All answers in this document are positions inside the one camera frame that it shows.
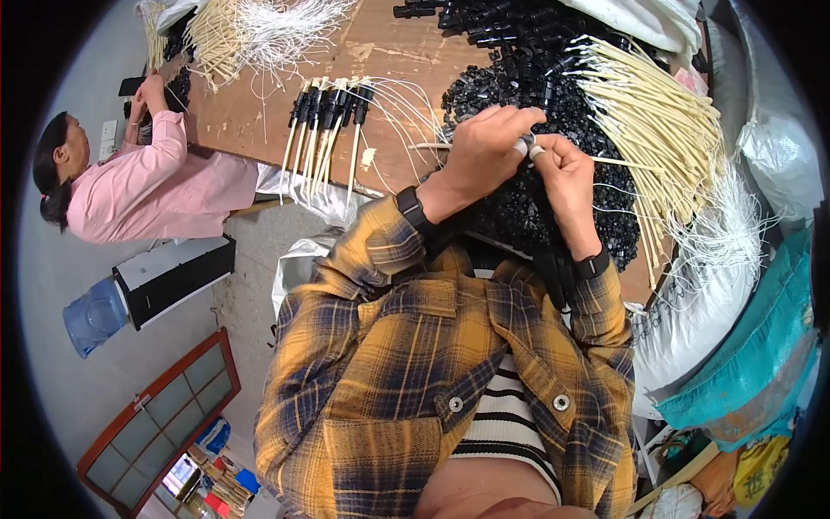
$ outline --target hand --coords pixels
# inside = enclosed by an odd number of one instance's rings
[[[164,99],[164,79],[157,71],[151,71],[147,75],[135,92],[135,98],[146,102],[147,108],[153,116],[160,111],[168,110],[167,101]]]
[[[447,166],[417,189],[427,219],[440,223],[515,175],[524,157],[513,145],[544,122],[538,108],[495,105],[459,124]]]
[[[135,92],[133,102],[129,106],[129,122],[137,125],[144,118],[144,112],[147,111],[147,101],[143,96],[139,96],[139,92]]]
[[[593,160],[562,135],[536,135],[536,144],[544,153],[533,162],[571,255],[596,256],[603,245],[593,225]]]

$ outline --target electrical outlet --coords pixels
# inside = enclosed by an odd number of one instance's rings
[[[101,147],[98,151],[98,160],[107,160],[115,152],[115,139],[108,139],[101,141]]]
[[[104,123],[104,129],[101,131],[101,140],[110,140],[115,138],[115,131],[118,129],[117,120],[108,120]]]

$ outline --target wooden table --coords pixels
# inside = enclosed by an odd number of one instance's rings
[[[399,0],[360,0],[350,13],[351,20],[343,22],[332,35],[336,47],[313,55],[319,64],[301,65],[300,74],[306,78],[328,76],[332,80],[377,76],[412,81],[423,88],[435,115],[442,120],[442,94],[468,65],[489,66],[489,50],[470,46],[462,36],[442,37],[436,27],[437,17],[395,19],[392,7],[401,3]],[[289,112],[301,87],[302,80],[295,76],[286,81],[284,91],[275,91],[261,100],[255,92],[267,95],[274,86],[269,79],[263,81],[262,76],[256,76],[249,67],[238,80],[217,92],[208,88],[202,77],[192,74],[189,139],[193,144],[224,153],[281,165],[289,133]],[[423,103],[415,106],[429,116]],[[418,142],[416,127],[406,120],[402,122]],[[348,183],[353,132],[354,125],[341,131],[334,148],[331,179],[337,184]],[[424,152],[422,156],[428,164],[413,156],[416,176],[400,137],[381,110],[369,109],[364,133],[369,147],[376,149],[374,163],[378,171],[359,162],[355,178],[363,186],[387,193],[379,173],[396,193],[416,184],[417,176],[434,171],[434,158]],[[625,301],[646,304],[652,294],[647,272],[642,254],[629,264],[621,276]],[[655,269],[656,279],[661,274],[661,269]]]

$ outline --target smartwatch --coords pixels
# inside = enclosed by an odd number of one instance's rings
[[[427,220],[423,214],[423,205],[415,196],[415,186],[409,186],[395,197],[398,201],[398,211],[407,219],[416,231],[424,237],[434,237],[438,226]]]
[[[581,262],[574,262],[574,278],[576,278],[576,281],[586,281],[602,276],[610,262],[611,255],[608,254],[608,249],[603,244],[603,250],[596,256],[589,256]]]

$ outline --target yellow plaid shirt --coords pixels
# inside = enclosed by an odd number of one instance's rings
[[[424,255],[394,198],[368,203],[282,303],[260,475],[298,516],[410,517],[511,348],[563,504],[623,517],[634,370],[616,269],[579,284],[569,333],[530,269],[503,262],[476,279],[458,248]]]

